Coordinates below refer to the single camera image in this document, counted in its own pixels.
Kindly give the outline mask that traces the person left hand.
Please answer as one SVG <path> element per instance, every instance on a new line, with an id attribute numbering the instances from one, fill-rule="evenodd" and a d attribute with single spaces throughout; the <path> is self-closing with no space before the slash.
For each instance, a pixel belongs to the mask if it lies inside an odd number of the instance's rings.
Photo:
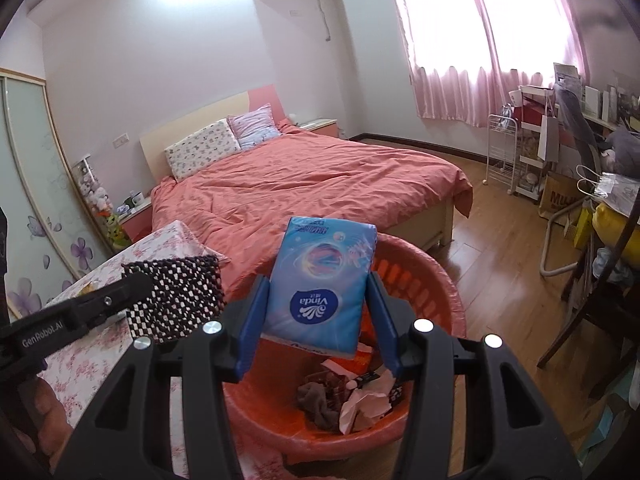
<path id="1" fill-rule="evenodd" d="M 50 473 L 53 474 L 73 428 L 67 421 L 63 404 L 58 400 L 51 386 L 40 377 L 35 381 L 32 405 L 43 417 L 38 431 L 38 442 L 43 454 L 48 456 Z"/>

